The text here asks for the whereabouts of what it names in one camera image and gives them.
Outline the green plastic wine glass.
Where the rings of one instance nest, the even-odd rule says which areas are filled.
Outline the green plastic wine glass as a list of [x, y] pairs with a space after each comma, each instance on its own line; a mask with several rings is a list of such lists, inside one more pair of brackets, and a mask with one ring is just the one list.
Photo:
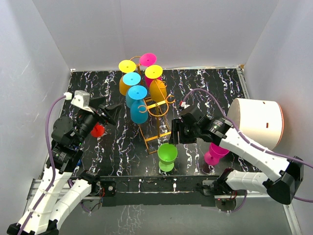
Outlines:
[[159, 158], [159, 168], [161, 171], [169, 172], [175, 166], [175, 160], [178, 156], [178, 150], [175, 145], [164, 143], [157, 151]]

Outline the light blue plastic wine glass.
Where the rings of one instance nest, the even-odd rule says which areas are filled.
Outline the light blue plastic wine glass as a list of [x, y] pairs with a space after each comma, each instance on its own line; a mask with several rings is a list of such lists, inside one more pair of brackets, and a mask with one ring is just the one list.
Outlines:
[[129, 96], [129, 89], [135, 85], [138, 85], [140, 81], [141, 76], [136, 72], [130, 72], [123, 76], [123, 82], [126, 85], [130, 86], [126, 92], [126, 105], [128, 106], [128, 108], [130, 108], [134, 102], [134, 99], [130, 98]]

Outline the yellow-orange plastic wine glass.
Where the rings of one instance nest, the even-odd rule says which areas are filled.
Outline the yellow-orange plastic wine glass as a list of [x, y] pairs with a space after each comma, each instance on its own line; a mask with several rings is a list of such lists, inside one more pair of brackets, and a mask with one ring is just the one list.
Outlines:
[[132, 60], [123, 60], [119, 63], [118, 68], [124, 73], [119, 81], [119, 91], [122, 95], [126, 96], [128, 89], [134, 86], [136, 82], [134, 77], [136, 64]]

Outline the orange plastic wine glass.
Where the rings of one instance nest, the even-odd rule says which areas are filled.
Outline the orange plastic wine glass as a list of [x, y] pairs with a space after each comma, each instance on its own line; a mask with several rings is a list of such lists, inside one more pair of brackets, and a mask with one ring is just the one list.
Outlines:
[[167, 96], [166, 85], [159, 80], [163, 69], [159, 65], [151, 65], [145, 70], [145, 76], [152, 80], [149, 85], [149, 92], [154, 102], [161, 102]]

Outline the magenta plastic wine glass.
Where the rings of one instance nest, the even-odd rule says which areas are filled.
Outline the magenta plastic wine glass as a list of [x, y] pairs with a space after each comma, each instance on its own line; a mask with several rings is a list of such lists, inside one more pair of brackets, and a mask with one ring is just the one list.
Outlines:
[[[139, 59], [139, 63], [145, 67], [154, 66], [156, 61], [157, 61], [157, 57], [153, 53], [145, 53]], [[161, 80], [162, 72], [163, 72], [163, 70], [157, 69], [157, 74], [159, 75], [159, 77], [155, 77], [155, 78], [154, 77], [149, 78], [149, 77], [147, 77], [146, 74], [144, 74], [145, 82], [146, 82], [146, 85], [148, 88], [150, 87], [150, 84], [154, 80], [156, 80], [156, 79]]]

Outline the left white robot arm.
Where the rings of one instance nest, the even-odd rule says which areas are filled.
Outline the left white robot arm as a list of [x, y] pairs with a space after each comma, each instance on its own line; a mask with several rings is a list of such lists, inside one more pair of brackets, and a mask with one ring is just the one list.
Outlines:
[[96, 125], [116, 125], [122, 104], [108, 107], [104, 99], [75, 96], [72, 105], [79, 108], [77, 118], [61, 116], [48, 133], [47, 119], [45, 138], [49, 158], [41, 183], [22, 218], [7, 229], [9, 235], [57, 235], [75, 207], [90, 195], [100, 192], [100, 177], [84, 171], [67, 193], [60, 197], [65, 184], [82, 158], [81, 145]]

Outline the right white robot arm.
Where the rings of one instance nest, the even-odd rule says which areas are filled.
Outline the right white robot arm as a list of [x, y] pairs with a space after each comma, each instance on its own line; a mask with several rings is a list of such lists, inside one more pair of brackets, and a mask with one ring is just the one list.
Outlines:
[[169, 143], [196, 143], [197, 139], [226, 149], [259, 172], [225, 169], [215, 185], [223, 194], [250, 190], [268, 194], [275, 201], [289, 205], [303, 181], [304, 162], [294, 156], [283, 156], [246, 137], [226, 116], [209, 118], [197, 106], [180, 107], [180, 118], [172, 120]]

